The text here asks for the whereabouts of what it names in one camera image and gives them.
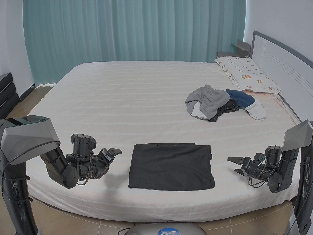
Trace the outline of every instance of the black garment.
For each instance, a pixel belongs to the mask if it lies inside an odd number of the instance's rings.
[[[210,145],[194,143],[136,144],[131,158],[129,188],[206,190],[213,188]]]
[[[229,99],[226,104],[217,109],[216,115],[211,118],[209,122],[216,122],[218,117],[220,117],[223,113],[235,112],[239,109],[240,107],[237,105],[237,101],[235,99]]]

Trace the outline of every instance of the black furniture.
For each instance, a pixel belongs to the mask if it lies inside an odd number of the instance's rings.
[[[6,118],[19,101],[12,74],[0,76],[0,119]]]
[[[248,43],[237,39],[237,43],[236,44],[232,43],[231,45],[236,47],[236,53],[218,51],[217,52],[217,58],[219,58],[219,57],[245,57],[245,56],[249,56],[251,45],[249,45]]]

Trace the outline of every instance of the white wall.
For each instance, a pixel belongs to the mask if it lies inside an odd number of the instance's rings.
[[[0,75],[8,72],[19,96],[34,84],[25,47],[23,0],[0,0]]]
[[[245,42],[254,30],[313,61],[313,0],[247,0]]]

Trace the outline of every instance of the mattress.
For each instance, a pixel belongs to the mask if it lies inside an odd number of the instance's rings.
[[[284,133],[298,124],[291,110],[273,94],[257,93],[267,117],[244,110],[223,114],[215,123],[187,113],[185,99],[211,85],[234,89],[215,63],[132,61],[85,63],[72,69],[30,115],[52,120],[64,154],[72,153],[73,133],[93,136],[101,148],[117,148],[106,175],[85,186],[66,189],[52,181],[39,157],[27,161],[31,196],[68,212],[118,221],[210,221],[277,205],[297,195],[299,164],[291,186],[273,194],[254,189],[234,172],[229,156],[254,157],[269,145],[282,145]],[[128,175],[137,143],[211,145],[215,187],[200,191],[129,189]]]

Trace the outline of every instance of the teal curtain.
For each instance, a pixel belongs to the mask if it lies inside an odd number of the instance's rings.
[[[24,0],[35,83],[98,61],[212,62],[243,39],[246,0]]]

